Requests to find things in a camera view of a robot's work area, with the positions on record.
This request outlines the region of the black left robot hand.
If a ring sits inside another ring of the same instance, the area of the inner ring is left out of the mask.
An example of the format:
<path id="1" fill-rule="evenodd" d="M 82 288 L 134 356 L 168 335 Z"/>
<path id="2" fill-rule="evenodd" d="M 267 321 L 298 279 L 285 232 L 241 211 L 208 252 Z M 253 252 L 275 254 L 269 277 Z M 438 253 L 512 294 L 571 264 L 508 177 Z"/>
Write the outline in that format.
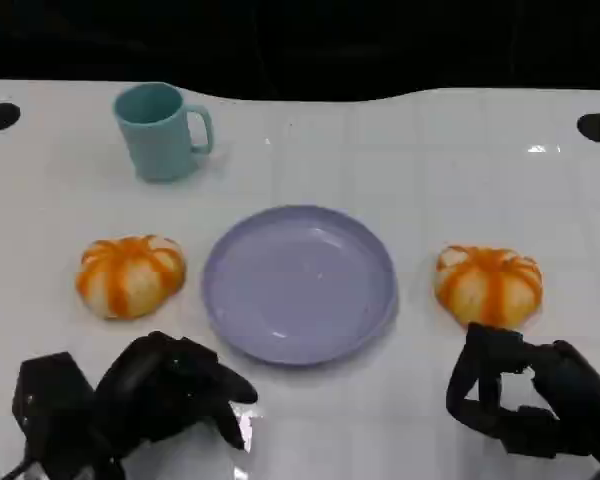
<path id="1" fill-rule="evenodd" d="M 154 331 L 131 342 L 100 380 L 93 419 L 101 438 L 122 457 L 204 421 L 242 450 L 245 441 L 231 404 L 257 401 L 254 386 L 221 364 L 214 351 Z"/>

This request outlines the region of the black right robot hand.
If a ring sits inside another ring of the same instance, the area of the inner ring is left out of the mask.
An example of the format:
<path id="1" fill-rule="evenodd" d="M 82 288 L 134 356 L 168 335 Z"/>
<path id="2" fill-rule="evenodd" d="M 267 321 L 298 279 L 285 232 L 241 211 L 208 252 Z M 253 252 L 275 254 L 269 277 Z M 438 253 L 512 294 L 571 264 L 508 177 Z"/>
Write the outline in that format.
<path id="1" fill-rule="evenodd" d="M 502 374 L 527 369 L 548 406 L 502 407 Z M 564 340 L 533 345 L 518 332 L 470 324 L 449 381 L 446 408 L 511 454 L 591 456 L 600 462 L 600 375 Z"/>

